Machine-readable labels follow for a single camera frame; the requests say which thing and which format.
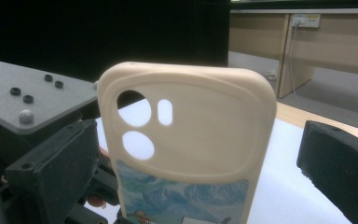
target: table surface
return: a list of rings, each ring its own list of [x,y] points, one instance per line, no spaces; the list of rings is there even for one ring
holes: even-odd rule
[[[269,223],[350,223],[343,214],[296,167],[296,158],[306,120],[320,121],[358,136],[352,126],[278,103],[278,111],[260,173],[248,222]],[[100,146],[107,148],[103,125],[97,119]],[[89,209],[116,220],[119,206]]]

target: black foam block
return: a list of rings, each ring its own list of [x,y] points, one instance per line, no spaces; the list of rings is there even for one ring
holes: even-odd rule
[[[358,138],[307,121],[297,166],[352,223],[358,223]]]

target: gray metal surface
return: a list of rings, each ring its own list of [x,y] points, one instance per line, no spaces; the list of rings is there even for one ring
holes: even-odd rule
[[[53,80],[47,82],[45,75]],[[63,87],[56,88],[55,81]],[[21,95],[10,94],[14,87],[21,89]],[[34,102],[24,103],[25,95],[33,96]],[[0,62],[0,125],[14,133],[33,133],[96,98],[94,83]],[[32,112],[32,122],[21,123],[24,110]]]

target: dark background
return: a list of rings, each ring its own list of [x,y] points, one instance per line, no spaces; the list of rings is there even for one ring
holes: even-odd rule
[[[227,66],[229,1],[0,3],[0,61],[95,81],[126,61]]]

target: electrical socket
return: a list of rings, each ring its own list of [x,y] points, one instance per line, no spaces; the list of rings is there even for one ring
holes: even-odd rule
[[[293,14],[292,26],[318,28],[321,14]]]

